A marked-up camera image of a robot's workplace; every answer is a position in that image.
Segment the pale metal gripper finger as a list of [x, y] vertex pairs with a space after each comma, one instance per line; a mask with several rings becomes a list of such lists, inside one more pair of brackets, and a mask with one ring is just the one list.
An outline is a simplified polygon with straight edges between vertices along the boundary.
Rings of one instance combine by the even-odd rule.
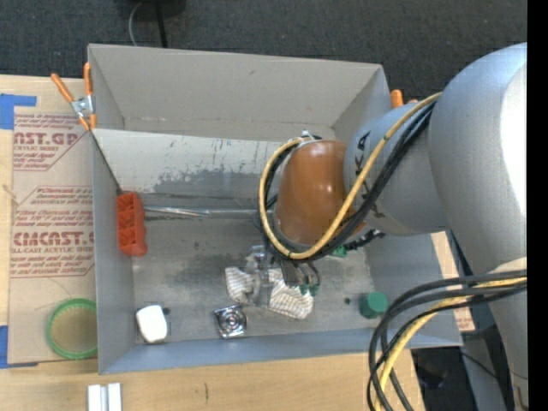
[[271, 292], [274, 287], [274, 280], [271, 277], [271, 270], [263, 270], [261, 272], [261, 306], [268, 307], [270, 305]]
[[259, 304], [259, 296], [262, 287], [263, 248], [252, 247], [247, 256], [246, 272], [251, 277], [251, 289], [248, 292], [248, 300], [254, 305]]

